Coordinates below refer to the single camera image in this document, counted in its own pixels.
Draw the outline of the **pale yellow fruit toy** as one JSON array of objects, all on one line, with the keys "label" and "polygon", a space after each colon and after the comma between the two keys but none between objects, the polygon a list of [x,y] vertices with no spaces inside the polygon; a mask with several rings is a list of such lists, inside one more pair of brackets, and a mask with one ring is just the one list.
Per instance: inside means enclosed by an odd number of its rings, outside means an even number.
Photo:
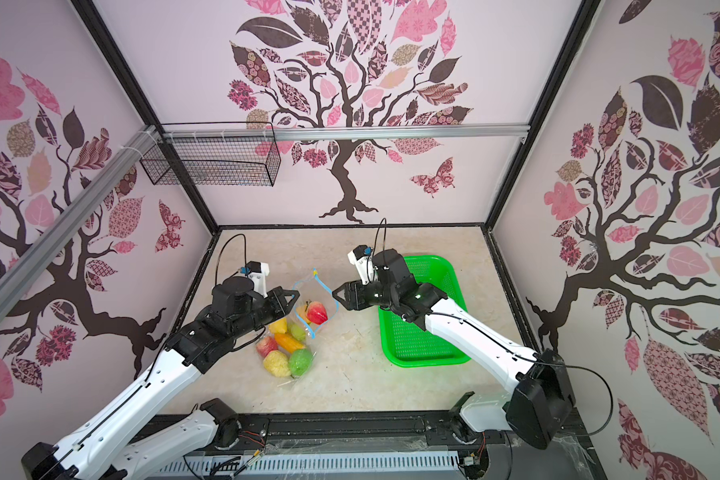
[{"label": "pale yellow fruit toy", "polygon": [[262,361],[265,370],[277,378],[286,378],[291,376],[289,366],[289,357],[279,350],[269,352]]}]

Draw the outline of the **green apple toy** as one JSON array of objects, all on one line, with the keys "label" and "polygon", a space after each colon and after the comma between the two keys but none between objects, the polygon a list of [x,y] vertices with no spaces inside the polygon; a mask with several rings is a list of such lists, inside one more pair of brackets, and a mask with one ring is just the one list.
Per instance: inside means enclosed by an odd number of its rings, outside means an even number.
[{"label": "green apple toy", "polygon": [[293,378],[300,378],[306,374],[312,366],[313,353],[307,349],[297,349],[289,357],[288,367]]}]

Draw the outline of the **red apple toy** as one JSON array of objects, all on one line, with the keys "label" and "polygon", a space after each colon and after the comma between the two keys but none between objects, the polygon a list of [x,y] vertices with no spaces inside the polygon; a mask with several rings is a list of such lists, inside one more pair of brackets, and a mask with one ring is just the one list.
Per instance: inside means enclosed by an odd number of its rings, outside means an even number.
[{"label": "red apple toy", "polygon": [[326,307],[318,301],[310,302],[306,309],[306,318],[311,324],[322,325],[328,321]]}]

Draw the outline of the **orange banana toy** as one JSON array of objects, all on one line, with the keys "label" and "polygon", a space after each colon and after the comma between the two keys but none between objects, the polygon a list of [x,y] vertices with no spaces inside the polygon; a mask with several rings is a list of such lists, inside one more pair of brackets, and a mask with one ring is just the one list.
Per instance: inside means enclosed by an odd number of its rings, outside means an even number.
[{"label": "orange banana toy", "polygon": [[274,339],[279,347],[288,352],[289,354],[294,353],[298,350],[306,348],[305,344],[294,338],[288,333],[276,333]]}]

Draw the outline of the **clear zip bag blue zipper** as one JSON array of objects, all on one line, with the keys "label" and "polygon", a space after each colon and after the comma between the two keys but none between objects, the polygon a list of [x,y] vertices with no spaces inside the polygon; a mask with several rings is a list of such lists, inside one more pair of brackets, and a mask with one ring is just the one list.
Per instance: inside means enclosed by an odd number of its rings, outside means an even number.
[{"label": "clear zip bag blue zipper", "polygon": [[255,342],[262,368],[279,388],[303,380],[315,367],[320,336],[339,310],[317,269],[297,280],[292,289],[300,294],[293,310],[268,325]]}]

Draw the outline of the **yellow lemon toy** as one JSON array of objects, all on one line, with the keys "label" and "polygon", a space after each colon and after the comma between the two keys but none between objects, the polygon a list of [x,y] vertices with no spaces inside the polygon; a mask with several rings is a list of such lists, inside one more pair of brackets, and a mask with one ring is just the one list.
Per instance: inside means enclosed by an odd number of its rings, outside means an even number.
[{"label": "yellow lemon toy", "polygon": [[281,318],[273,323],[270,323],[268,325],[268,330],[273,335],[287,334],[289,332],[288,320],[286,318]]}]

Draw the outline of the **green pear toy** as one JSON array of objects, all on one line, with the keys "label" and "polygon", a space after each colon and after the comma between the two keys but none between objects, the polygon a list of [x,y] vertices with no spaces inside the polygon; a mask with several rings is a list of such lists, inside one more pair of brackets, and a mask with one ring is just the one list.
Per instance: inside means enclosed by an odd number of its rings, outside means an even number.
[{"label": "green pear toy", "polygon": [[307,338],[307,332],[300,323],[290,322],[288,324],[290,335],[300,343],[304,343]]}]

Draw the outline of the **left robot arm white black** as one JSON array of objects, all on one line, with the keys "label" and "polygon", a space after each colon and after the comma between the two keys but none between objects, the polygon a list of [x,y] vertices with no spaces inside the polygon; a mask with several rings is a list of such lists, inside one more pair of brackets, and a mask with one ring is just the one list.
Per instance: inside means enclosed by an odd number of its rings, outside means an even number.
[{"label": "left robot arm white black", "polygon": [[214,286],[212,302],[194,321],[171,334],[153,364],[93,418],[55,444],[39,442],[21,465],[29,479],[125,479],[146,474],[159,455],[166,460],[194,449],[233,445],[238,414],[219,399],[201,404],[184,421],[127,445],[178,393],[225,355],[242,349],[240,338],[285,318],[296,290],[265,288],[263,274],[231,276]]}]

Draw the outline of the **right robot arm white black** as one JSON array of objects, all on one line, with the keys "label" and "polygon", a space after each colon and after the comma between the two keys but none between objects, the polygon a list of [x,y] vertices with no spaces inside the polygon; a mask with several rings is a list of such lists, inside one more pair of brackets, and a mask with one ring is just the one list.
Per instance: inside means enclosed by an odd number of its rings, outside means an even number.
[{"label": "right robot arm white black", "polygon": [[360,245],[348,259],[359,277],[332,292],[346,310],[388,311],[458,348],[503,388],[497,396],[466,393],[452,407],[451,429],[460,442],[487,431],[511,431],[536,449],[549,446],[575,406],[560,356],[515,343],[472,317],[445,291],[418,281],[394,249],[376,253]]}]

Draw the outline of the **yellow pear toy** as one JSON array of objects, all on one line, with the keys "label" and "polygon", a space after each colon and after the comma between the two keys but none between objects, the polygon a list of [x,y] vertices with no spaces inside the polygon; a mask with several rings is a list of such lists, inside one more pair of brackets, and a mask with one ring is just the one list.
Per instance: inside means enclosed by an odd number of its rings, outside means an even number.
[{"label": "yellow pear toy", "polygon": [[297,315],[298,317],[303,320],[305,323],[309,323],[308,317],[307,317],[307,310],[308,310],[309,304],[303,303],[300,305],[297,309]]}]

